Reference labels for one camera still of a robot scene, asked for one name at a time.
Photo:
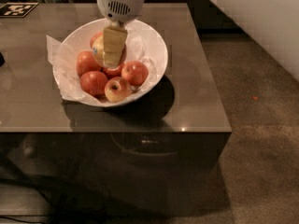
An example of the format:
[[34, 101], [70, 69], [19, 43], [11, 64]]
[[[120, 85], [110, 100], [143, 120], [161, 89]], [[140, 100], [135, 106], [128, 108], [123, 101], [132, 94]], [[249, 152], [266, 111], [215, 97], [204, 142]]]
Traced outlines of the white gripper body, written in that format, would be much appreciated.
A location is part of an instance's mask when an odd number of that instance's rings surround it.
[[96, 0], [96, 2], [109, 26], [123, 27], [141, 15], [145, 0]]

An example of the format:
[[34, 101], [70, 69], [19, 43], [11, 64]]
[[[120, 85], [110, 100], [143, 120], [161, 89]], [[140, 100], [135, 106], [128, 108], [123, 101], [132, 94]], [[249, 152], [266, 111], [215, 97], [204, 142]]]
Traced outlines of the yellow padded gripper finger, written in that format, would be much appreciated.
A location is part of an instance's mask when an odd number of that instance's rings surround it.
[[103, 32], [104, 67], [116, 68], [124, 57], [128, 32], [119, 26], [108, 26]]

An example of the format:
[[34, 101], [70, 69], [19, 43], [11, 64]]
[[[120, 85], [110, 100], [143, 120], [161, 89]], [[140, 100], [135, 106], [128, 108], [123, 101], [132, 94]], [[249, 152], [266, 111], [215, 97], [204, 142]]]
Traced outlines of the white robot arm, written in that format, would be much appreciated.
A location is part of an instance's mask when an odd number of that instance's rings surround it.
[[[145, 0], [96, 0], [111, 21], [132, 21]], [[299, 80], [299, 0], [209, 0]]]

